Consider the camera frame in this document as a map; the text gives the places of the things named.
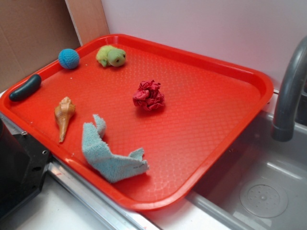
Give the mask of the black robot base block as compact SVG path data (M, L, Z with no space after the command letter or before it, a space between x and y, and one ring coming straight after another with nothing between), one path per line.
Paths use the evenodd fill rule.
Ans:
M50 151L30 134L12 134L0 122L0 219L38 195Z

